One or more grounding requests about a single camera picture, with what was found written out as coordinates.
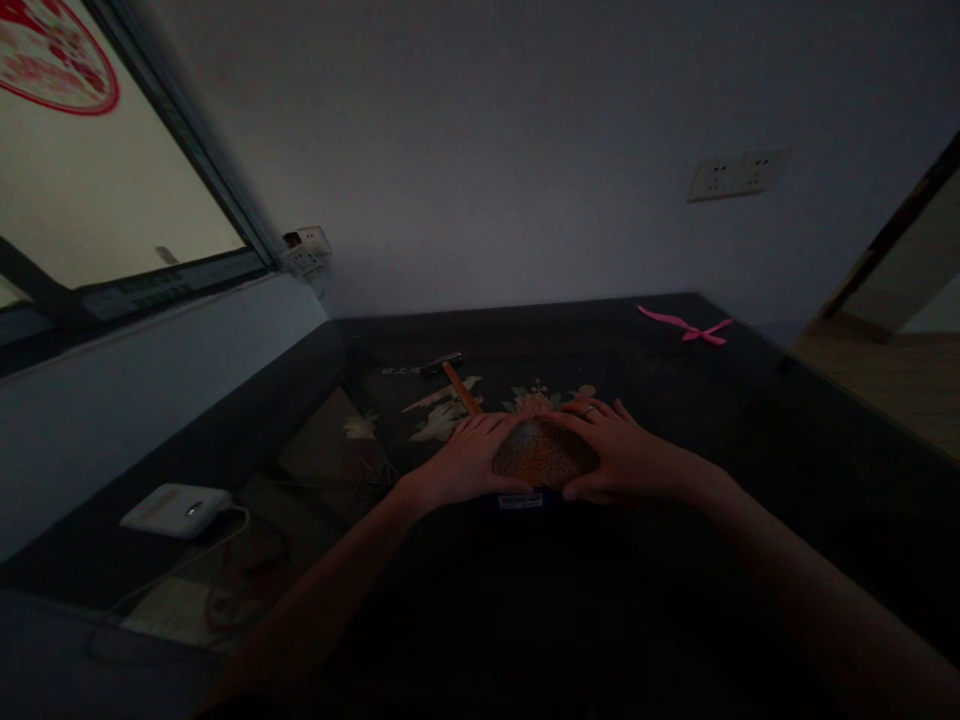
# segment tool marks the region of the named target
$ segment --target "electrical socket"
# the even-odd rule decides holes
[[[745,153],[739,161],[732,194],[756,195],[769,190],[779,177],[786,158],[787,151],[783,149]]]
[[[323,268],[320,258],[314,255],[306,245],[297,245],[280,256],[284,267],[297,277],[303,277],[314,270]]]
[[[300,236],[300,242],[306,245],[310,252],[317,257],[323,257],[324,255],[333,253],[333,250],[330,248],[330,243],[327,242],[327,236],[323,232],[323,228],[319,225],[308,228],[297,228],[297,235]]]
[[[737,178],[739,160],[717,158],[701,160],[693,176],[687,202],[701,202],[728,197]]]

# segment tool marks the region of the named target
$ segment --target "white router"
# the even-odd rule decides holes
[[[232,504],[226,490],[166,483],[124,515],[120,525],[131,530],[191,540]]]

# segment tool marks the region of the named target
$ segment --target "finger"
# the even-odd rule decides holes
[[[589,440],[590,436],[595,432],[596,425],[591,425],[586,420],[581,420],[576,415],[571,415],[570,413],[544,413],[544,417],[549,418],[558,425],[563,425],[568,430],[573,430],[573,432],[580,435],[584,440]]]
[[[453,440],[455,437],[457,437],[458,435],[460,435],[460,434],[467,428],[467,425],[470,424],[470,421],[471,421],[471,420],[473,420],[473,418],[470,417],[470,416],[467,416],[467,417],[463,418],[463,420],[461,420],[460,422],[458,422],[458,423],[457,423],[457,426],[453,429],[453,432],[450,433],[450,437],[447,438],[447,442],[450,442],[450,441]]]
[[[627,412],[627,409],[623,406],[623,403],[620,402],[620,398],[617,398],[616,400],[613,401],[613,408],[614,410],[617,411],[617,415],[622,417],[628,423],[631,423],[632,425],[636,425],[638,427],[640,426],[640,423],[638,423],[636,420],[633,419],[633,415]]]
[[[500,442],[511,432],[513,429],[523,421],[523,418],[519,415],[512,415],[510,413],[504,413],[504,417],[501,418],[497,424],[490,430],[490,436],[493,440],[497,442],[499,447]]]
[[[494,475],[493,473],[490,473],[487,485],[489,488],[487,492],[499,495],[525,495],[533,492],[530,483],[525,483],[523,480],[517,480],[516,478]]]
[[[574,400],[563,406],[565,412],[573,411],[580,415],[584,420],[586,420],[591,425],[597,425],[604,422],[604,415],[596,405],[596,401],[593,399],[590,400]]]
[[[593,492],[584,490],[577,496],[577,500],[593,503],[594,505],[612,505],[616,502],[616,495],[613,493]]]
[[[599,410],[600,413],[605,418],[609,418],[610,420],[616,420],[617,422],[623,419],[619,415],[617,415],[617,413],[614,412],[613,408],[607,405],[603,400],[597,400],[597,398],[591,398],[590,404],[593,405],[597,410]]]
[[[477,425],[477,431],[482,433],[491,433],[497,426],[509,417],[510,413],[490,413],[483,416],[483,421]]]
[[[568,482],[566,487],[563,488],[563,499],[576,500],[584,495],[592,496],[612,491],[613,488],[610,487],[610,481],[607,477],[599,470],[594,470],[592,473],[581,475]]]
[[[463,425],[463,432],[472,432],[473,430],[476,430],[484,421],[486,421],[487,417],[487,415],[483,414],[470,416]]]

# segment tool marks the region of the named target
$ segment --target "wooden floor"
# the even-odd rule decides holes
[[[879,345],[821,320],[793,353],[960,462],[960,338]]]

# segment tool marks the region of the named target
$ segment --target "hand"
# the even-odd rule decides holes
[[[632,495],[693,502],[703,483],[729,479],[713,463],[644,430],[619,400],[613,408],[595,398],[577,400],[563,410],[547,417],[580,435],[600,456],[599,468],[563,489],[567,500],[608,503]]]
[[[405,475],[396,492],[412,498],[423,514],[489,493],[532,492],[522,480],[494,475],[491,469],[500,443],[518,422],[509,413],[464,418],[443,449]]]

